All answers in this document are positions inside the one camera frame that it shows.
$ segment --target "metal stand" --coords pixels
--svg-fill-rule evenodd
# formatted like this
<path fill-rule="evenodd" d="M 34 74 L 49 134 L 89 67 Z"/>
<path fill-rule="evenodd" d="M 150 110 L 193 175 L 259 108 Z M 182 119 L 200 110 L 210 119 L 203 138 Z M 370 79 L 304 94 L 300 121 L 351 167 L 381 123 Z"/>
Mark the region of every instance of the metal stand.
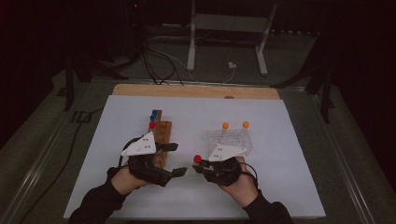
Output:
<path fill-rule="evenodd" d="M 195 12 L 195 0 L 191 2 L 191 36 L 189 59 L 187 60 L 187 70 L 192 72 L 195 64 L 195 29 L 206 30 L 225 30 L 225 31 L 241 31 L 241 32 L 255 32 L 262 33 L 262 42 L 256 46 L 257 62 L 260 67 L 260 74 L 265 76 L 268 74 L 267 66 L 265 65 L 264 50 L 265 42 L 271 30 L 272 21 L 275 16 L 277 5 L 271 7 L 270 14 L 267 18 L 252 18 L 252 17 L 235 17 L 224 15 L 208 15 L 199 14 Z"/>

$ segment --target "wooden object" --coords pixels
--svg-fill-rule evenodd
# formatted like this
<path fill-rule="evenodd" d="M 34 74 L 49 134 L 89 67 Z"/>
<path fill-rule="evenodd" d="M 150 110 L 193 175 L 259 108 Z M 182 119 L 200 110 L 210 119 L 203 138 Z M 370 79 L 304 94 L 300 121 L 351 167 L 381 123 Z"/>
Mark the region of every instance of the wooden object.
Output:
<path fill-rule="evenodd" d="M 162 115 L 163 112 L 161 110 L 157 110 L 157 120 L 156 120 L 155 132 L 154 132 L 154 140 L 158 143 L 166 144 L 170 142 L 172 122 L 162 121 L 161 120 Z M 166 165 L 168 152 L 159 150 L 157 152 L 157 156 L 159 157 L 160 160 L 160 167 L 164 168 Z"/>
<path fill-rule="evenodd" d="M 113 95 L 279 99 L 273 88 L 118 84 Z"/>

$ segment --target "finger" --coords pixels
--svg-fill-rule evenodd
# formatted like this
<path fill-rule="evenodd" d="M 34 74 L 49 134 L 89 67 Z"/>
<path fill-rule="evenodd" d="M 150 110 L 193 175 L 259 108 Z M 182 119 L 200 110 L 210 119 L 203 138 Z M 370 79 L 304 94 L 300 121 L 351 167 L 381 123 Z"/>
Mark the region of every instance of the finger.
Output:
<path fill-rule="evenodd" d="M 154 165 L 155 166 L 157 166 L 157 167 L 161 167 L 161 162 L 162 162 L 162 158 L 161 158 L 161 156 L 160 155 L 155 155 L 155 157 L 154 157 L 154 159 L 153 159 L 153 161 L 152 161 L 153 163 L 154 163 Z"/>
<path fill-rule="evenodd" d="M 242 171 L 246 172 L 248 170 L 247 166 L 245 165 L 245 158 L 244 157 L 235 157 L 236 160 L 241 165 Z"/>

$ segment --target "wooden block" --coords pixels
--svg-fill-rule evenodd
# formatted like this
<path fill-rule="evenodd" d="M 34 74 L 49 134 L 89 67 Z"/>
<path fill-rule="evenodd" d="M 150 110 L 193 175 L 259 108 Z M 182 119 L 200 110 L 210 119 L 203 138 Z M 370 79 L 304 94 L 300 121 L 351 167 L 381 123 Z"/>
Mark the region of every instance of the wooden block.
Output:
<path fill-rule="evenodd" d="M 158 122 L 154 134 L 155 141 L 163 144 L 169 143 L 171 137 L 171 129 L 172 129 L 172 122 L 170 121 Z M 157 154 L 160 156 L 160 166 L 161 168 L 163 168 L 166 165 L 168 153 L 160 150 L 159 152 L 157 152 Z"/>

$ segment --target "white table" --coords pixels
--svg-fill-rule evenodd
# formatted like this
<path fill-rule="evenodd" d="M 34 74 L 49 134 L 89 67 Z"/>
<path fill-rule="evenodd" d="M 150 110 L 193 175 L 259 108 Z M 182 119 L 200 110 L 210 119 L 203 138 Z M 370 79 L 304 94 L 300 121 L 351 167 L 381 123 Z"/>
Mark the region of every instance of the white table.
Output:
<path fill-rule="evenodd" d="M 79 207 L 89 189 L 105 182 L 107 168 L 118 164 L 126 142 L 147 131 L 152 109 L 161 109 L 163 120 L 173 122 L 171 142 L 179 144 L 176 152 L 168 154 L 165 169 L 185 166 L 189 170 L 185 176 L 172 179 L 165 188 L 147 186 L 134 191 L 112 217 L 146 220 L 247 218 L 245 211 L 229 195 L 217 185 L 207 183 L 191 167 L 195 154 L 207 156 L 205 131 L 220 129 L 223 121 L 230 123 L 230 129 L 239 128 L 243 120 L 250 121 L 248 131 L 253 144 L 246 161 L 257 170 L 264 196 L 270 202 L 285 204 L 292 217 L 325 216 L 289 114 L 283 101 L 276 99 L 275 90 L 121 85 L 114 94 L 106 103 L 64 217 L 70 217 Z M 249 95 L 254 98 L 255 95 L 269 99 L 208 98 L 230 94 L 234 98 Z"/>

